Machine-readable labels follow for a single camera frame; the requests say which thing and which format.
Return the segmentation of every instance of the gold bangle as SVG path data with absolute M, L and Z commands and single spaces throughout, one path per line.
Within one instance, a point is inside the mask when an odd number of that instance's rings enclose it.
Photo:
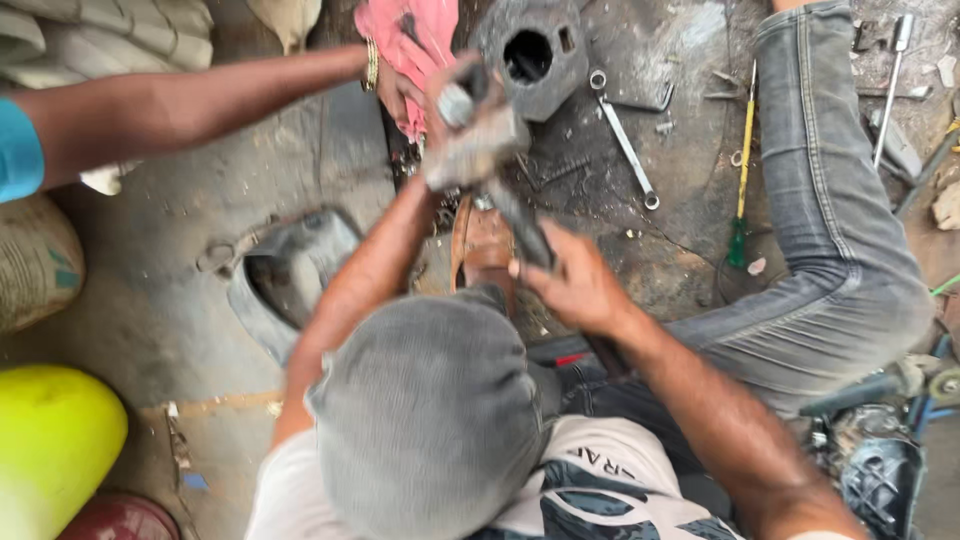
M 380 73 L 380 51 L 376 48 L 376 41 L 367 38 L 367 79 L 360 82 L 365 92 L 376 90 L 376 78 Z

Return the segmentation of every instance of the knee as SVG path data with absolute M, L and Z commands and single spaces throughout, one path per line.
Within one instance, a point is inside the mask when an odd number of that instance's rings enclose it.
M 858 297 L 870 306 L 871 333 L 891 354 L 909 350 L 933 320 L 933 298 L 918 277 L 867 282 Z

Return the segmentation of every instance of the workshop floor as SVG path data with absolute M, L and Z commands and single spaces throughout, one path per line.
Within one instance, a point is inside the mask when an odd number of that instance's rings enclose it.
M 276 38 L 241 0 L 207 3 L 216 23 L 215 62 L 279 53 Z M 311 42 L 347 40 L 355 3 L 324 2 Z M 454 49 L 466 42 L 477 14 L 489 3 L 461 2 L 463 24 Z M 891 8 L 888 0 L 853 4 L 858 18 L 889 17 L 905 9 Z M 917 53 L 904 68 L 904 84 L 936 85 L 937 93 L 923 104 L 898 104 L 895 115 L 925 155 L 948 122 L 949 95 L 921 65 L 957 41 L 950 28 L 960 10 L 940 0 L 894 4 L 922 13 Z M 634 298 L 660 319 L 683 318 L 719 302 L 714 264 L 726 252 L 735 206 L 738 169 L 730 156 L 742 140 L 743 108 L 705 101 L 702 94 L 717 83 L 711 70 L 737 77 L 747 73 L 753 30 L 765 10 L 766 2 L 760 1 L 586 2 L 591 65 L 607 70 L 610 88 L 622 91 L 624 99 L 643 99 L 657 95 L 666 80 L 677 84 L 668 116 L 676 128 L 670 135 L 656 133 L 664 118 L 623 118 L 659 188 L 657 212 L 647 214 L 636 203 L 629 169 L 610 144 L 609 128 L 596 116 L 586 85 L 536 127 L 531 168 L 542 174 L 564 160 L 587 157 L 587 170 L 541 193 L 518 177 L 508 178 L 541 213 L 592 234 Z M 882 62 L 870 55 L 855 62 L 858 81 L 879 86 Z M 174 515 L 187 539 L 242 537 L 282 377 L 236 321 L 224 284 L 198 272 L 195 260 L 212 240 L 233 238 L 271 214 L 319 204 L 338 204 L 362 228 L 369 226 L 394 193 L 379 115 L 371 96 L 358 86 L 345 87 L 304 99 L 203 148 L 148 161 L 115 197 L 83 186 L 53 193 L 84 245 L 84 293 L 64 312 L 0 339 L 0 353 L 12 363 L 76 365 L 109 383 L 131 412 L 132 430 L 105 486 L 153 498 Z M 331 133 L 338 135 L 325 136 Z M 939 185 L 958 176 L 960 167 L 953 166 Z M 901 196 L 899 185 L 888 187 L 892 197 Z M 919 208 L 929 204 L 932 193 Z M 783 269 L 768 234 L 759 166 L 752 168 L 748 205 L 754 232 L 748 257 L 767 257 L 768 265 L 755 280 L 729 283 L 740 293 L 761 290 Z M 922 210 L 912 212 L 906 226 L 929 284 L 960 271 L 960 232 L 936 232 Z M 445 237 L 426 242 L 420 291 L 448 288 L 448 250 Z M 522 335 L 565 332 L 537 303 L 524 300 L 518 322 Z M 179 481 L 164 413 L 170 401 L 178 404 L 173 427 L 185 441 L 191 471 L 205 482 L 200 487 Z M 948 507 L 960 496 L 958 441 L 960 418 L 931 425 L 931 474 L 917 519 L 928 539 L 947 540 L 960 528 L 960 513 Z

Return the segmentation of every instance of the hole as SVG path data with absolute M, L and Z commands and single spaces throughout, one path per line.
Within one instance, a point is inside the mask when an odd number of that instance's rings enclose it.
M 590 74 L 590 87 L 594 90 L 601 90 L 607 85 L 607 75 L 599 69 Z
M 523 30 L 503 48 L 507 75 L 517 83 L 530 85 L 546 77 L 553 63 L 553 52 L 546 36 L 532 30 Z
M 573 50 L 573 36 L 570 35 L 570 29 L 565 26 L 560 29 L 560 48 L 564 49 L 565 53 Z

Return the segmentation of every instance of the yellow screwdriver handle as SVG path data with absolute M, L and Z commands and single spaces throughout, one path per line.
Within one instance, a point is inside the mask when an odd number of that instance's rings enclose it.
M 754 139 L 754 109 L 756 101 L 747 103 L 747 127 L 743 134 L 743 162 L 740 163 L 740 191 L 736 199 L 736 218 L 743 217 L 743 203 L 747 198 L 747 172 L 750 170 L 750 144 Z

